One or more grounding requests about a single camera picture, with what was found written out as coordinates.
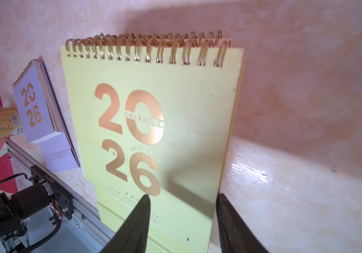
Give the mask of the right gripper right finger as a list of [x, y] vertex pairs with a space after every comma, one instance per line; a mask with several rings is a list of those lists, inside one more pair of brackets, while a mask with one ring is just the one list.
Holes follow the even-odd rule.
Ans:
[[216, 214], [220, 248], [223, 253], [268, 252], [224, 194], [218, 194]]

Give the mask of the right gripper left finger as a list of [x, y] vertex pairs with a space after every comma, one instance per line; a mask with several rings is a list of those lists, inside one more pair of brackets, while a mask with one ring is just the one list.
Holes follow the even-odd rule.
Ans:
[[145, 194], [101, 253], [145, 253], [151, 203]]

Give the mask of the green 2026 calendar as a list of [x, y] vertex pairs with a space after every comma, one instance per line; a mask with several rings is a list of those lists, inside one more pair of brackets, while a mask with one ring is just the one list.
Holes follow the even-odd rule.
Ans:
[[61, 60], [101, 221], [117, 232], [147, 194], [149, 253], [208, 252], [244, 50], [95, 39], [68, 39]]

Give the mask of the purple 2026 calendar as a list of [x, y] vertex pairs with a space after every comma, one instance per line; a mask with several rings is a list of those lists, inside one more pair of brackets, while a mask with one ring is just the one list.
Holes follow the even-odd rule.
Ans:
[[67, 132], [45, 65], [31, 60], [13, 83], [27, 142], [39, 145], [51, 172], [78, 169], [80, 160]]

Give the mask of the pink 2026 calendar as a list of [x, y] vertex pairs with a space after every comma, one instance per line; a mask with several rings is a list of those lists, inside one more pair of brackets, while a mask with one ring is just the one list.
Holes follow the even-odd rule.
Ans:
[[145, 46], [148, 44], [154, 46], [159, 46], [161, 44], [172, 46], [174, 43], [178, 43], [178, 47], [183, 47], [189, 43], [192, 47], [200, 47], [207, 43], [209, 47], [232, 47], [232, 39], [224, 38], [221, 30], [218, 30], [217, 32], [210, 31], [207, 34], [204, 32], [197, 33], [195, 31], [184, 34], [170, 32], [148, 35], [135, 33], [125, 33], [119, 35], [100, 33], [99, 39], [95, 39], [95, 41], [99, 42], [102, 46], [125, 45], [128, 42], [135, 45], [140, 42]]

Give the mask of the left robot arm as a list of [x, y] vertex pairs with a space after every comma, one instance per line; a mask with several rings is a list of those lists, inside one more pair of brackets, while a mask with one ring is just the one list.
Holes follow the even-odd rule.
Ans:
[[47, 176], [43, 179], [37, 176], [29, 178], [25, 173], [18, 173], [0, 180], [0, 185], [19, 176], [24, 176], [33, 185], [11, 197], [0, 193], [0, 239], [4, 236], [22, 235], [25, 219], [50, 204], [55, 204], [54, 195], [58, 192], [58, 187], [56, 182]]

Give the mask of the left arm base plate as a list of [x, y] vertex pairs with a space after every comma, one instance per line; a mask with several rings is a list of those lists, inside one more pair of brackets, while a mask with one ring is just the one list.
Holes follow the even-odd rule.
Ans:
[[38, 166], [31, 166], [30, 171], [34, 180], [33, 183], [41, 183], [46, 188], [48, 195], [51, 197], [52, 206], [57, 214], [71, 220], [72, 214], [74, 213], [72, 194]]

